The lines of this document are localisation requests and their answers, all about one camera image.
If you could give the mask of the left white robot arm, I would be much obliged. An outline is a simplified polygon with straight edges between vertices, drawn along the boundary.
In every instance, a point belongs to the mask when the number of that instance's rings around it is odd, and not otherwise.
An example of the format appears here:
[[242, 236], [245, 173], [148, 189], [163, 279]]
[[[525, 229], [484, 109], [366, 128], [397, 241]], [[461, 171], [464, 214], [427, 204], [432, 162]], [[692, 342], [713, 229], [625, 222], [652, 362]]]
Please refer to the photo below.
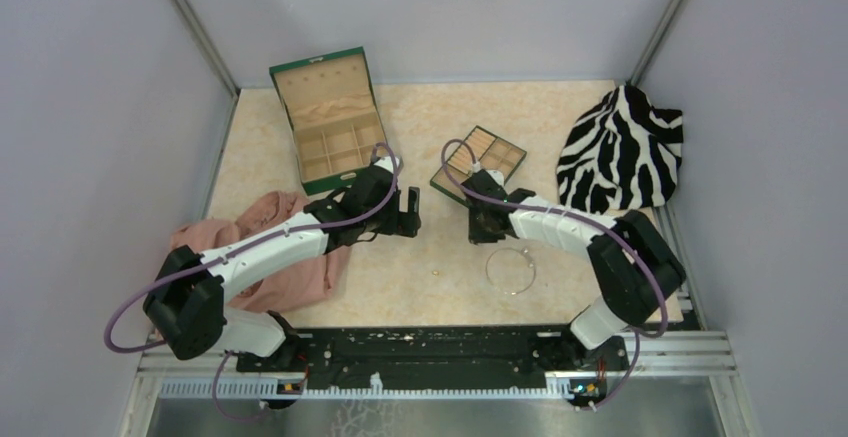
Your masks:
[[420, 190], [402, 191], [390, 157], [361, 171], [353, 183], [313, 201], [281, 224], [235, 244], [201, 253], [187, 246], [166, 258], [143, 311], [176, 359], [211, 351], [260, 357], [277, 371], [292, 368], [300, 345], [276, 313], [230, 307], [230, 301], [272, 274], [368, 234], [413, 238], [421, 227]]

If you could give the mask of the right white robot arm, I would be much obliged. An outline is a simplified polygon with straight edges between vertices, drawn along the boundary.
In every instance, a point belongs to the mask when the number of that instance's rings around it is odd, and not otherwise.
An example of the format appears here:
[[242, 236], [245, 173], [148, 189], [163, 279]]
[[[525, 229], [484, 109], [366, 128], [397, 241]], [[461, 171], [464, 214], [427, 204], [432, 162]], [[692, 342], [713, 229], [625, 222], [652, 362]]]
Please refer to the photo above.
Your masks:
[[590, 368], [607, 340], [668, 314], [667, 299], [686, 272], [666, 240], [642, 212], [619, 217], [555, 205], [527, 189], [507, 192], [497, 171], [480, 169], [461, 185], [469, 210], [469, 240], [532, 240], [591, 264], [600, 295], [569, 324], [563, 355], [576, 369]]

